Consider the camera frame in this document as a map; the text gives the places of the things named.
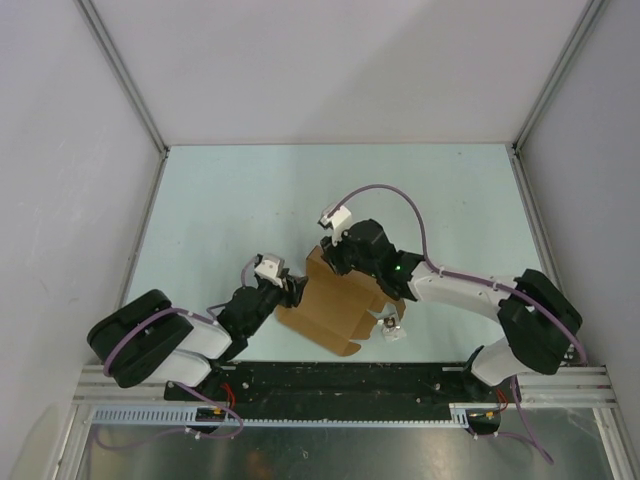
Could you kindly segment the brown cardboard box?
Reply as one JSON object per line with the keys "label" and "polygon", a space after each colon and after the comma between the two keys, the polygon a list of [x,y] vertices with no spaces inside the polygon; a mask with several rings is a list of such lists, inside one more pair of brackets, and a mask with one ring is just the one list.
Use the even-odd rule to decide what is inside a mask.
{"label": "brown cardboard box", "polygon": [[321,253],[316,246],[306,258],[308,283],[301,303],[296,308],[279,307],[275,316],[284,326],[333,354],[353,356],[376,333],[383,338],[381,319],[396,317],[401,322],[406,305],[403,300],[388,297],[373,278],[363,273],[335,274]]}

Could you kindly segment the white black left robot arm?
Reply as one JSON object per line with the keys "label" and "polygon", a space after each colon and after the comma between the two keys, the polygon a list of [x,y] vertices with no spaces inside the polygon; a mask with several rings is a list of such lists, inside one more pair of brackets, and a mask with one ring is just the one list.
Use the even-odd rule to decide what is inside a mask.
{"label": "white black left robot arm", "polygon": [[214,363],[235,358],[276,307],[295,308],[308,283],[285,272],[276,286],[260,279],[240,287],[211,319],[172,305],[153,289],[98,322],[87,343],[103,374],[123,389],[146,381],[178,382],[197,398],[214,397],[221,376]]}

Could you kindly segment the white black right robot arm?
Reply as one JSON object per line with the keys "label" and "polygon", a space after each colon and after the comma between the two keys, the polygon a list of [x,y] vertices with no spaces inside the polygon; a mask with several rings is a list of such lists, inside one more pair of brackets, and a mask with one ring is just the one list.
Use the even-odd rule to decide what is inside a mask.
{"label": "white black right robot arm", "polygon": [[432,268],[421,255],[397,249],[373,219],[323,217],[319,224],[328,232],[320,242],[322,258],[335,274],[360,272],[394,300],[443,303],[500,325],[502,338],[478,347],[460,373],[462,391],[473,401],[486,400],[522,373],[555,374],[577,345],[581,315],[538,270],[482,279]]}

